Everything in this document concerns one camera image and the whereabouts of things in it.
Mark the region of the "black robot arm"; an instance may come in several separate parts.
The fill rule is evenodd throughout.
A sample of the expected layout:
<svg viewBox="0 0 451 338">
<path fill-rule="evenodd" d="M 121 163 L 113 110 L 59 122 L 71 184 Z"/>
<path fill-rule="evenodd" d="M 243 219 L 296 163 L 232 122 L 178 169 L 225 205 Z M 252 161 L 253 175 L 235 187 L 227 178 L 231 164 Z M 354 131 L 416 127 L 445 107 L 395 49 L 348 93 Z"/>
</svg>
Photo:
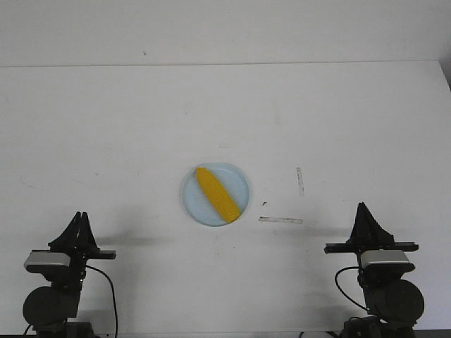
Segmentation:
<svg viewBox="0 0 451 338">
<path fill-rule="evenodd" d="M 23 304 L 27 329 L 37 337 L 96 337 L 90 322 L 75 319 L 88 270 L 103 275 L 109 283 L 115 320 L 114 336 L 118 336 L 119 320 L 116 294 L 111 278 L 102 270 L 87 264 L 90 260 L 116 258 L 116 251 L 101 250 L 92 234 L 89 216 L 76 212 L 67 228 L 45 250 L 33 249 L 24 262 L 29 273 L 40 274 L 49 282 L 31 291 Z"/>
<path fill-rule="evenodd" d="M 349 239 L 344 243 L 328 243 L 326 254 L 354 254 L 356 266 L 341 268 L 334 283 L 339 292 L 366 316 L 351 316 L 343 323 L 340 333 L 332 337 L 415 337 L 414 326 L 424 314 L 425 301 L 420 289 L 402 277 L 415 269 L 408 252 L 415 252 L 414 242 L 397 242 L 384 230 L 365 203 L 360 202 Z M 340 286 L 339 276 L 349 270 L 357 271 L 365 304 L 350 297 Z"/>
</svg>

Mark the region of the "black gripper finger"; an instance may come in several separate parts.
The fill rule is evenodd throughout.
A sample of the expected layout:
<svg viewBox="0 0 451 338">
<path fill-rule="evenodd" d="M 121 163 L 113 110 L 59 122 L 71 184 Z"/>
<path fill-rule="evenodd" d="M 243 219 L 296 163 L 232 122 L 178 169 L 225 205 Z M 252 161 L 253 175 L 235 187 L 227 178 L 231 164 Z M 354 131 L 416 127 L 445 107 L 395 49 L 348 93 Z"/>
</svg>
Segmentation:
<svg viewBox="0 0 451 338">
<path fill-rule="evenodd" d="M 373 217 L 365 203 L 362 204 L 366 237 L 371 243 L 393 243 L 394 237 L 385 231 Z"/>
<path fill-rule="evenodd" d="M 87 212 L 82 212 L 78 222 L 78 235 L 75 241 L 75 246 L 80 252 L 99 252 L 92 229 L 89 223 L 89 216 Z"/>
<path fill-rule="evenodd" d="M 354 219 L 354 225 L 347 244 L 361 244 L 366 240 L 366 205 L 360 202 Z"/>
<path fill-rule="evenodd" d="M 75 248 L 80 231 L 80 212 L 78 211 L 70 221 L 67 228 L 53 241 L 49 242 L 51 251 L 69 251 Z"/>
</svg>

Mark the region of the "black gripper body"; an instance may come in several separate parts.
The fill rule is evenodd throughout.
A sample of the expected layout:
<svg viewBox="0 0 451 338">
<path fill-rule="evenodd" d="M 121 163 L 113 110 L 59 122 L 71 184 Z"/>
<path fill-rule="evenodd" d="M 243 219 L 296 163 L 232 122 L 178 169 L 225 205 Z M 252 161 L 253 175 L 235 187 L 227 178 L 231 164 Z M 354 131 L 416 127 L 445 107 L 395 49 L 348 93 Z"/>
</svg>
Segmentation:
<svg viewBox="0 0 451 338">
<path fill-rule="evenodd" d="M 405 254 L 409 252 L 415 252 L 419 250 L 419 245 L 414 242 L 395 242 L 394 244 L 389 245 L 376 245 L 376 246 L 363 246 L 363 245 L 356 245 L 356 244 L 347 244 L 347 243 L 328 243 L 325 245 L 324 252 L 326 254 L 355 254 L 357 256 L 359 268 L 362 269 L 360 265 L 360 255 L 368 250 L 401 250 Z M 376 266 L 376 267 L 370 267 L 368 269 L 394 269 L 388 266 Z"/>
<path fill-rule="evenodd" d="M 81 287 L 86 278 L 88 260 L 114 260 L 115 250 L 98 250 L 84 253 L 76 251 L 70 256 L 69 287 Z"/>
</svg>

